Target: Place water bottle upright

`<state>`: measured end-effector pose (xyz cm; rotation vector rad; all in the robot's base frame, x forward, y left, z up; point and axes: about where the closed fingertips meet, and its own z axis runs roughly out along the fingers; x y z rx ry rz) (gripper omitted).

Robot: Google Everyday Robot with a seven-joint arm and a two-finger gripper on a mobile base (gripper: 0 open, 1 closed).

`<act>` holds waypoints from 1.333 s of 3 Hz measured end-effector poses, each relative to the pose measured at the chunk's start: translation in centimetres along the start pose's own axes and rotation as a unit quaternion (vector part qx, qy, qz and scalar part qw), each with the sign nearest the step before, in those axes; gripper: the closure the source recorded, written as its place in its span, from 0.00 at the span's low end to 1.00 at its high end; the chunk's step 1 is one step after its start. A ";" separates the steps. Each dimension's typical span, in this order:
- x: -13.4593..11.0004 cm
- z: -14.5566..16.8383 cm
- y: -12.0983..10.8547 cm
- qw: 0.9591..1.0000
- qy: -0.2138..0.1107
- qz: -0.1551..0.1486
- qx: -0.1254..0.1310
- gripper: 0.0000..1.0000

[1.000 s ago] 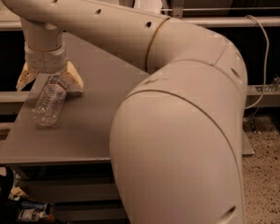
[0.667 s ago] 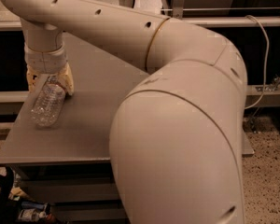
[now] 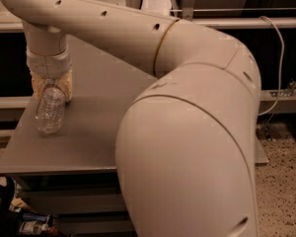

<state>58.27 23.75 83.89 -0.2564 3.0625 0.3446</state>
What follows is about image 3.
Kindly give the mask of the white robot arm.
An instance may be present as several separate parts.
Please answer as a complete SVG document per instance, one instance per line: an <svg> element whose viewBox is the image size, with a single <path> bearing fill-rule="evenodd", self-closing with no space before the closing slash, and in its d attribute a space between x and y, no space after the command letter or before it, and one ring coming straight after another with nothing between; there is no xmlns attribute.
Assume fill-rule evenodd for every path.
<svg viewBox="0 0 296 237"><path fill-rule="evenodd" d="M258 237L260 77L237 39L170 16L95 0L1 0L155 82L118 129L115 162L138 237Z"/></svg>

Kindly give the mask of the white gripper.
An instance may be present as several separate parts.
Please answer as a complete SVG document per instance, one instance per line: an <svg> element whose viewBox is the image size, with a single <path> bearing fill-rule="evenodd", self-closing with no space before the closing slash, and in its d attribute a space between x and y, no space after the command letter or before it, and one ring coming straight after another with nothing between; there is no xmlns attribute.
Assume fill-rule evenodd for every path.
<svg viewBox="0 0 296 237"><path fill-rule="evenodd" d="M65 101L70 102L73 83L69 50L65 49L62 53L56 55L39 55L27 49L26 55L27 65L31 70L34 97L37 100L41 98L48 78L60 78L60 87L64 92Z"/></svg>

